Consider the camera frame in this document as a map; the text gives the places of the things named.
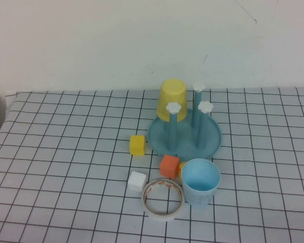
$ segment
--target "cup rim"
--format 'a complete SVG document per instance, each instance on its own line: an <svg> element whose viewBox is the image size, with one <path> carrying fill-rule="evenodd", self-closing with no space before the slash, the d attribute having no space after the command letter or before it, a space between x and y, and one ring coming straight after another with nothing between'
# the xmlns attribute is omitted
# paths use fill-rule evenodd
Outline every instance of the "cup rim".
<svg viewBox="0 0 304 243"><path fill-rule="evenodd" d="M207 159L205 159L205 158L194 158L194 159L191 159L191 160L189 160L188 162L186 162L186 163L183 165L182 169L181 169L181 175L182 175L182 173L183 173L184 167L185 167L188 163L193 162L194 160L203 160L203 161L207 162L208 164L209 164L209 163L212 164L212 165L217 169L217 171L219 172L219 182L217 183L217 185L216 185L214 188L212 188L212 189L210 189L210 190L206 190L206 191L200 191L200 190L193 189L193 188L190 187L187 183L185 183L185 181L183 180L183 176L182 176L182 184L185 184L185 185L186 185L187 187L189 187L191 190L199 191L199 192L210 192L210 191L216 190L217 187L219 186L221 180L222 180L221 171L219 170L219 168L218 168L213 162L211 162L211 161L209 161L209 160L207 160Z"/></svg>

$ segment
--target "blue round base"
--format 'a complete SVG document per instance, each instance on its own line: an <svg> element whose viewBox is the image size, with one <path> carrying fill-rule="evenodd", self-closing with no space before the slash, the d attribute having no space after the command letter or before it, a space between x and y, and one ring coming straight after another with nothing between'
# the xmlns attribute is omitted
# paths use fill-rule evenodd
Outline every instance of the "blue round base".
<svg viewBox="0 0 304 243"><path fill-rule="evenodd" d="M154 151L164 156L166 154L179 157L181 161L189 161L194 158L210 158L221 146L222 133L214 119L209 117L206 147L198 149L195 144L197 140L197 128L191 126L192 110L188 109L187 117L178 122L178 146L175 151L167 149L167 126L168 122L155 118L148 129L147 139Z"/></svg>

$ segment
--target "white cube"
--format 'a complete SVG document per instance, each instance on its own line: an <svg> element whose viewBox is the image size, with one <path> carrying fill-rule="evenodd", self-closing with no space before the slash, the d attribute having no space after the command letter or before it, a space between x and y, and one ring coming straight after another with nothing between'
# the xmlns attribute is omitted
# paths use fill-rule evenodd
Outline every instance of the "white cube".
<svg viewBox="0 0 304 243"><path fill-rule="evenodd" d="M132 171L131 176L128 179L128 188L133 191L142 191L146 185L146 181L146 175Z"/></svg>

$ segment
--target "blue cup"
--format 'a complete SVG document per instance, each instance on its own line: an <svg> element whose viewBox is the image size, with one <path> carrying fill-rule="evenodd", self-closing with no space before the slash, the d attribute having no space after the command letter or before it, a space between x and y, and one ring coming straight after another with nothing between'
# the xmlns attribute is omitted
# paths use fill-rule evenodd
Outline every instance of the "blue cup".
<svg viewBox="0 0 304 243"><path fill-rule="evenodd" d="M182 168L182 185L185 199L192 206L208 205L221 181L221 173L211 161L195 158Z"/></svg>

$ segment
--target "masking tape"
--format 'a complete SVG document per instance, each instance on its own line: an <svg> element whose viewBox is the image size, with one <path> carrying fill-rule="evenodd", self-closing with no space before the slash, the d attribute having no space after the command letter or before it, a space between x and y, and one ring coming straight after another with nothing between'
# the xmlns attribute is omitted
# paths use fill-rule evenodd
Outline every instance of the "masking tape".
<svg viewBox="0 0 304 243"><path fill-rule="evenodd" d="M181 201L180 201L180 206L179 208L171 213L171 214L159 214L156 212L151 211L147 205L146 205L146 200L147 200L147 195L148 193L152 190L155 189L155 187L159 187L159 186L167 186L169 188L173 188L177 191ZM144 189L143 189L143 193L142 193L142 205L143 205L143 210L145 211L145 213L152 219L160 221L160 222L167 222L170 220L173 220L176 218L176 216L178 215L178 213L181 211L181 209L183 208L185 203L184 200L184 194L182 191L181 186L179 186L176 182L168 180L168 179L159 179L156 181L153 181L149 184L147 184Z"/></svg>

